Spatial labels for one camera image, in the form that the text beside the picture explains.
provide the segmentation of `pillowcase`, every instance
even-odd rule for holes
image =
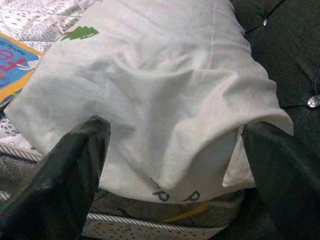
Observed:
[[[292,133],[228,0],[106,0],[73,29],[5,113],[43,154],[91,116],[108,120],[104,190],[180,204],[254,187],[243,126]]]

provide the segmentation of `colorful book cover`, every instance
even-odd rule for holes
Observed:
[[[0,33],[0,108],[21,92],[42,55]]]

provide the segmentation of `tufted upholstery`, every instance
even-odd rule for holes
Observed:
[[[320,156],[320,106],[307,104],[320,94],[320,1],[231,2],[252,57],[277,83],[279,104],[292,118],[294,135]]]

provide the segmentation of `yellow stripe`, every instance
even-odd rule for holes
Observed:
[[[31,47],[29,47],[29,46],[27,46],[27,45],[24,45],[22,42],[19,42],[19,41],[13,39],[12,37],[9,37],[9,36],[1,33],[1,32],[0,32],[0,37],[3,37],[3,38],[5,38],[5,39],[7,39],[8,41],[14,43],[15,45],[18,45],[20,48],[25,49],[25,50],[33,53],[33,54],[36,54],[36,55],[38,55],[38,56],[43,56],[42,52],[39,52],[39,51],[37,51],[37,50],[34,50],[33,48],[31,48]]]
[[[9,86],[6,86],[5,88],[0,90],[0,103],[8,97],[9,95],[12,95],[16,91],[19,91],[22,89],[26,83],[28,82],[29,78],[32,76],[34,71],[28,72],[26,75],[21,77],[18,81],[15,81],[14,83],[10,84]]]
[[[160,222],[161,223],[170,223],[170,222],[175,222],[175,221],[183,220],[183,219],[186,219],[186,218],[190,218],[190,217],[193,217],[195,215],[198,215],[198,214],[206,212],[208,210],[208,207],[209,207],[208,204],[202,203],[202,204],[200,204],[199,206],[197,206],[195,209],[193,209],[191,211],[185,212],[184,214],[181,214],[181,215],[178,215],[178,216],[175,216],[175,217],[172,217],[172,218],[168,218],[168,219],[162,220]]]

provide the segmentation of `white patterned sheet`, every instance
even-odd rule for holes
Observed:
[[[0,0],[0,32],[45,53],[82,16],[102,0]],[[5,115],[0,144],[37,153]]]

